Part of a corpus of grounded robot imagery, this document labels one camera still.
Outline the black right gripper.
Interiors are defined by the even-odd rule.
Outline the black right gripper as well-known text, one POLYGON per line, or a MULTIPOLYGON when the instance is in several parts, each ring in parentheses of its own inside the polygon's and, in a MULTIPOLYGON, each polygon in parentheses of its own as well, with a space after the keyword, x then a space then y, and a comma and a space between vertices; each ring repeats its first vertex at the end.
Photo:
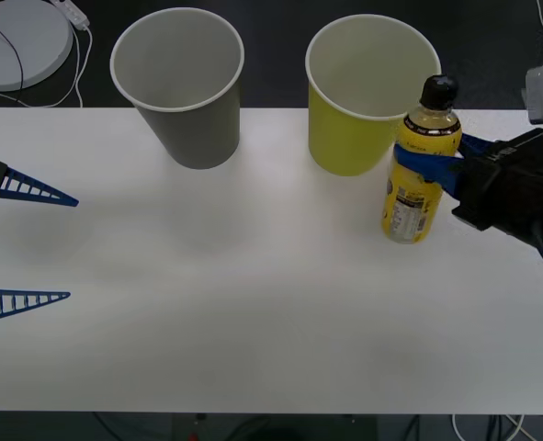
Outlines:
POLYGON ((543 129, 508 141, 463 133, 456 156, 415 153, 396 143, 401 166, 437 183, 459 206, 453 213, 479 231, 491 227, 531 246, 543 241, 543 129))

